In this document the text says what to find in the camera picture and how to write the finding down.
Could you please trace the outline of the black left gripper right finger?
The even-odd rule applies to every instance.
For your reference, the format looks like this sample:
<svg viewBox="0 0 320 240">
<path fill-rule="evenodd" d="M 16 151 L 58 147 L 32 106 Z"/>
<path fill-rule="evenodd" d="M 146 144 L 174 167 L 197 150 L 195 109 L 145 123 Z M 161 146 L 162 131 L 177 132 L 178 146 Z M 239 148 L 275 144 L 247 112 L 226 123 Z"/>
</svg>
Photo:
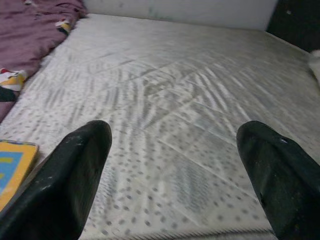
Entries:
<svg viewBox="0 0 320 240">
<path fill-rule="evenodd" d="M 279 240 L 320 238 L 320 166 L 295 141 L 260 121 L 241 125 L 236 145 Z"/>
</svg>

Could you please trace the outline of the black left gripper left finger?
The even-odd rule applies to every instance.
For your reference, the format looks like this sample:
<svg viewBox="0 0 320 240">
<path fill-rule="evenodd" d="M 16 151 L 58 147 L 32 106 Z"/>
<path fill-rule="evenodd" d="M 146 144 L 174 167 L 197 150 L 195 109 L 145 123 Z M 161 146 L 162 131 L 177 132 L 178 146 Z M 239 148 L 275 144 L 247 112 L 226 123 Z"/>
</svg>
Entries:
<svg viewBox="0 0 320 240">
<path fill-rule="evenodd" d="M 110 125 L 92 120 L 66 135 L 0 213 L 3 240 L 77 240 L 112 145 Z"/>
</svg>

